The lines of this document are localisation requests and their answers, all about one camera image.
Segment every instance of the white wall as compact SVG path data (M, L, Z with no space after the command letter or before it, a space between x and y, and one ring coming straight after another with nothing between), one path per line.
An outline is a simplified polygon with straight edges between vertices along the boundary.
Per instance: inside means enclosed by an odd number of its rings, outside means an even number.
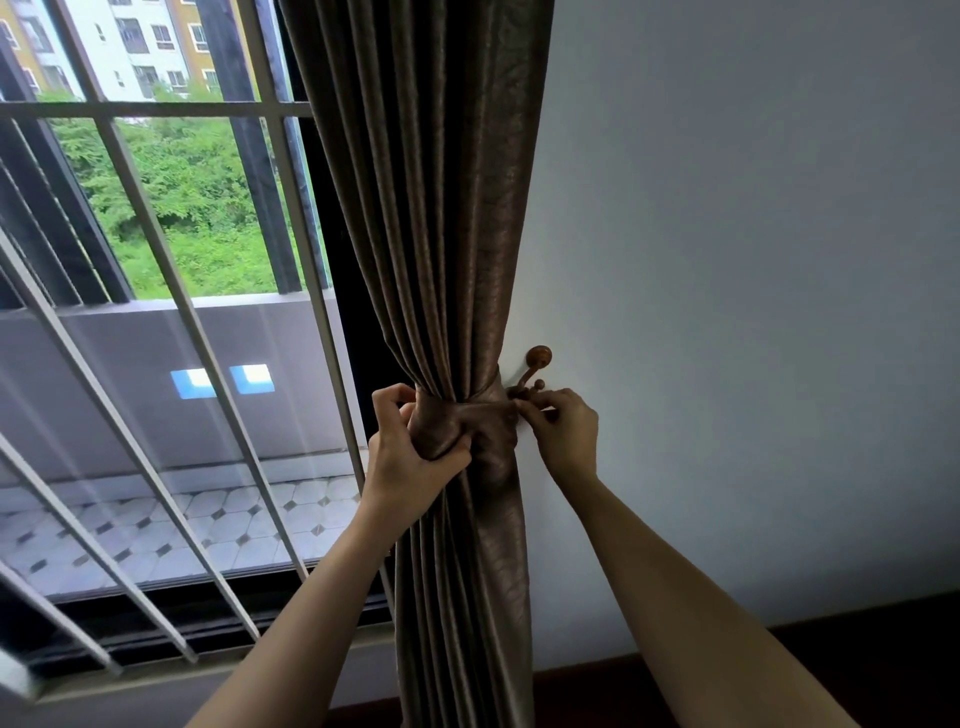
M504 377L768 622L960 585L947 0L558 3ZM633 644L524 432L537 668Z

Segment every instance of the gathered curtain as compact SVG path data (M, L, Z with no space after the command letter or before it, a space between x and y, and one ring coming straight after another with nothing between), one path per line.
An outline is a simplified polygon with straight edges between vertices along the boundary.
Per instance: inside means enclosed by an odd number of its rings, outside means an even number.
M396 545L405 723L533 726L529 576L497 359L546 74L552 0L282 0L423 457L473 462Z

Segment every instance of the building window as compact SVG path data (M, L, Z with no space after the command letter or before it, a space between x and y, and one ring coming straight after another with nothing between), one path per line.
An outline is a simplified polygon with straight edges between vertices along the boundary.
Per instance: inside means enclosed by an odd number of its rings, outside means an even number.
M170 87L175 91L186 90L186 77L183 71L167 71L167 78L170 79Z
M176 46L174 46L174 40L170 37L170 29L165 25L152 25L150 26L154 29L154 38L156 39L156 47L161 51L172 51Z
M136 82L140 84L140 90L143 91L144 98L154 98L156 96L154 88L160 82L160 77L156 74L156 68L151 65L135 65L133 75L136 76Z
M150 53L147 47L147 39L140 30L140 21L133 17L118 17L117 30L120 31L120 37L123 38L123 44L127 48L127 53Z
M43 29L39 18L21 17L20 22L23 23L23 30L26 31L27 38L30 39L30 44L35 51L38 53L54 52L54 46L50 42L47 32Z
M6 20L0 20L0 32L3 33L3 37L7 39L7 42L14 51L20 50L20 44L16 42L16 37L13 35L10 23Z
M73 89L70 88L70 82L67 81L66 74L63 73L63 69L58 65L42 65L40 70L43 71L43 79L51 89L55 91L73 92Z
M34 75L34 72L29 68L21 68L20 70L23 71L23 77L27 80L27 85L30 87L31 91L33 93L40 91L40 84L36 82L36 76Z
M204 83L206 87L214 93L220 93L220 80L217 78L217 72L209 68L204 69Z
M190 29L190 35L193 37L193 47L197 49L197 53L209 53L210 48L206 44L204 26L200 23L190 23L187 27Z

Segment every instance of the yellow building wall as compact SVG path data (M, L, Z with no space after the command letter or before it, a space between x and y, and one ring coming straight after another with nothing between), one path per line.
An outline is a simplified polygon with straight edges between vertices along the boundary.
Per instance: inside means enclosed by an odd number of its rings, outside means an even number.
M34 55L34 49L30 45L27 34L23 32L23 27L20 25L20 21L16 16L16 12L13 11L13 7L11 7L10 0L0 0L0 20L7 21L7 24L13 32L13 37L19 46L19 48L13 50L13 55L20 64L20 67L30 69L34 74L36 84L40 87L40 90L48 90L46 79L43 78L43 71L40 70L40 64ZM6 43L7 40L0 38L0 42Z
M241 29L240 11L237 8L236 0L230 0L230 7L233 10L233 19L237 28ZM187 67L190 69L190 78L200 84L204 82L204 71L216 70L213 67L213 58L209 53L199 52L193 44L193 35L190 33L191 24L200 23L200 12L196 5L185 5L182 0L167 0L167 8L170 16L174 19L177 26L177 35L180 37L180 47ZM253 82L253 70L250 63L250 50L247 47L247 39L240 30L240 43L243 45L244 58L247 60L247 72L250 74L251 83L256 89L256 83Z

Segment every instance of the forearm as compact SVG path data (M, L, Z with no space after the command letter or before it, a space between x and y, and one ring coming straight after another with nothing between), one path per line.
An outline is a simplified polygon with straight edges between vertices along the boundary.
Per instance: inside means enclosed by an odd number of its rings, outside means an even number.
M562 487L641 655L684 727L853 725L759 622L598 479Z
M389 544L358 513L188 728L323 722L368 589Z

